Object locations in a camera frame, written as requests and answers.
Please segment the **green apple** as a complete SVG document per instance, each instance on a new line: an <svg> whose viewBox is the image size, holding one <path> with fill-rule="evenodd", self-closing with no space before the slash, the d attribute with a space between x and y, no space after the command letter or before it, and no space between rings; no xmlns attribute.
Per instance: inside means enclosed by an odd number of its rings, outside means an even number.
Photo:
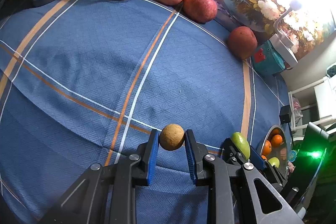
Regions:
<svg viewBox="0 0 336 224"><path fill-rule="evenodd" d="M244 159L249 160L251 155L251 149L246 138L240 132L234 132L231 135L230 139L239 150L239 152L243 155Z"/></svg>
<svg viewBox="0 0 336 224"><path fill-rule="evenodd" d="M277 157L272 157L272 158L268 159L268 163L271 166L275 166L276 168L280 167L280 160Z"/></svg>

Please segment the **orange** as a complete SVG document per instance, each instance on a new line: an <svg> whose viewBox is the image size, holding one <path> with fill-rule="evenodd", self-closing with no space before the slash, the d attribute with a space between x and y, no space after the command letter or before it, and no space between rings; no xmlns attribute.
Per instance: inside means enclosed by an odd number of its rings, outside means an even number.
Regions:
<svg viewBox="0 0 336 224"><path fill-rule="evenodd" d="M272 152L272 144L269 140L266 140L262 148L262 155L268 156Z"/></svg>

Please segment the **brown kiwi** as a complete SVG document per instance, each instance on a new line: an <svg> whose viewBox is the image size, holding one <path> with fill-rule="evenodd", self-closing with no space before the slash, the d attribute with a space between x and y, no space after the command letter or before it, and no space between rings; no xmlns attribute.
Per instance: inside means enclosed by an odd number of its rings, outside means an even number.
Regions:
<svg viewBox="0 0 336 224"><path fill-rule="evenodd" d="M184 142L185 132L178 124L168 124L159 134L159 143L167 151L179 149Z"/></svg>

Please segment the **large steel bowl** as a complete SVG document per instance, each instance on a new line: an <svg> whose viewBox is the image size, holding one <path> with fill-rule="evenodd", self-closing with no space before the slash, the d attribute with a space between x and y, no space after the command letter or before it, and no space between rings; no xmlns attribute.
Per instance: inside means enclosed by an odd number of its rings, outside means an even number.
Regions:
<svg viewBox="0 0 336 224"><path fill-rule="evenodd" d="M277 157L280 160L280 167L278 170L284 177L288 177L289 174L289 167L288 167L288 149L287 149L287 144L286 144L286 138L285 138L285 133L284 130L281 128L280 125L273 125L265 135L264 139L259 142L258 147L257 147L257 152L259 155L262 155L262 149L264 146L264 143L266 140L271 141L272 136L280 134L282 135L283 138L283 143L279 147L273 148L272 147L272 152L266 156L267 160L272 158L272 157Z"/></svg>

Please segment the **round blue sticker lid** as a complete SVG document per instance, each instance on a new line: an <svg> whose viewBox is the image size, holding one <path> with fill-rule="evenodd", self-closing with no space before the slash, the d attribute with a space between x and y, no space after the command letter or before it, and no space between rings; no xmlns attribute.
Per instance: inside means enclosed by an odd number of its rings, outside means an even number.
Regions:
<svg viewBox="0 0 336 224"><path fill-rule="evenodd" d="M296 150L291 150L289 152L288 161L289 162L294 162L297 158L297 154L298 154L298 152Z"/></svg>

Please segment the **black power adapter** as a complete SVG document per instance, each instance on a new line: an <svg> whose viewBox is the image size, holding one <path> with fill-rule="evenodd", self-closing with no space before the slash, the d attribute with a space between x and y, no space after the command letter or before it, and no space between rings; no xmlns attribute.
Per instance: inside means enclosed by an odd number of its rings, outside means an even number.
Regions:
<svg viewBox="0 0 336 224"><path fill-rule="evenodd" d="M285 105L280 108L279 119L280 119L280 124L288 124L291 122L290 105Z"/></svg>

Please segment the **pink plastic bag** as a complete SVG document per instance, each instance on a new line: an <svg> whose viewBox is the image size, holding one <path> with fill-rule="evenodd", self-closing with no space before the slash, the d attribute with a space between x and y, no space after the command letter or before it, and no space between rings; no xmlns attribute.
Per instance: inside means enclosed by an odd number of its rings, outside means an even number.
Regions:
<svg viewBox="0 0 336 224"><path fill-rule="evenodd" d="M303 117L303 113L301 110L300 102L295 97L293 97L293 112L294 112L293 116L294 116L295 125L298 125L299 121Z"/></svg>

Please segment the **white shelf rack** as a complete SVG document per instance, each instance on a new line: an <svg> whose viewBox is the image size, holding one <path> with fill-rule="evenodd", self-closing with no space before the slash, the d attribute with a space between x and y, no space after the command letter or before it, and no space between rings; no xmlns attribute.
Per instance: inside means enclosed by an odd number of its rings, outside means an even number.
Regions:
<svg viewBox="0 0 336 224"><path fill-rule="evenodd" d="M335 63L327 67L326 76L323 78L288 92L289 105L291 107L290 129L293 132L307 128L307 123L303 122L304 116L298 125L295 125L293 116L293 97L297 98L297 94L305 91L311 91L313 98L308 105L301 105L302 113L307 110L312 111L313 113L310 116L315 119L313 123L318 126L328 127L335 123Z"/></svg>

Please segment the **teal plastic box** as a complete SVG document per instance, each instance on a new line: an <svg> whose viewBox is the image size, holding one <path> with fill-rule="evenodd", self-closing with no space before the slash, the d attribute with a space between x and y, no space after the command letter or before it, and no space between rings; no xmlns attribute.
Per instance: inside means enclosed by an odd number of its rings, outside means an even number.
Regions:
<svg viewBox="0 0 336 224"><path fill-rule="evenodd" d="M262 77L276 75L285 70L285 63L270 40L259 46L252 56L255 71Z"/></svg>

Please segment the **blue plaid tablecloth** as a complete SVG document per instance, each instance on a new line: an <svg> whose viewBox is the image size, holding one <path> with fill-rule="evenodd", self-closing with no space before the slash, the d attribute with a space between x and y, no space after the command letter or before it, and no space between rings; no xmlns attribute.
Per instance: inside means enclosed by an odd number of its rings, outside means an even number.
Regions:
<svg viewBox="0 0 336 224"><path fill-rule="evenodd" d="M192 129L211 153L233 132L257 146L287 105L200 25L152 0L27 1L1 10L1 196L37 223L93 163L133 153L152 129Z"/></svg>

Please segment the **dark red apple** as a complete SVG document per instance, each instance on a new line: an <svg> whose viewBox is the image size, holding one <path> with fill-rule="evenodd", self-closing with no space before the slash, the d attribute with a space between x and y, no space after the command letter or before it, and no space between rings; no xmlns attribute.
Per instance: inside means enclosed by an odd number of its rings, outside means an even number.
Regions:
<svg viewBox="0 0 336 224"><path fill-rule="evenodd" d="M227 46L236 57L245 60L255 52L257 39L250 28L241 26L231 31L228 36Z"/></svg>

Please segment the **white desk lamp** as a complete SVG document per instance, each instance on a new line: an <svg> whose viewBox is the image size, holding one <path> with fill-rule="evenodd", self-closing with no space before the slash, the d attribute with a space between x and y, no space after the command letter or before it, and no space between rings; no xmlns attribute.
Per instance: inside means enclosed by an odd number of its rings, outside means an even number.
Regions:
<svg viewBox="0 0 336 224"><path fill-rule="evenodd" d="M297 11L300 8L301 4L299 2L291 2L289 9L282 13L274 22L273 28L275 34L269 39L273 48L290 67L295 67L298 64L298 60L291 50L294 43L288 38L287 34L279 28L279 24L291 11Z"/></svg>

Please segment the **red apple middle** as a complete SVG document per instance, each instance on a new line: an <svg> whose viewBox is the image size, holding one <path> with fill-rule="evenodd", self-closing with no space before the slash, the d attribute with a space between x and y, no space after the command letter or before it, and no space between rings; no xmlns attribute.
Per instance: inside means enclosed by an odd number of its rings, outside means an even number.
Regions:
<svg viewBox="0 0 336 224"><path fill-rule="evenodd" d="M207 23L213 20L218 11L214 0L183 0L185 14L198 23Z"/></svg>

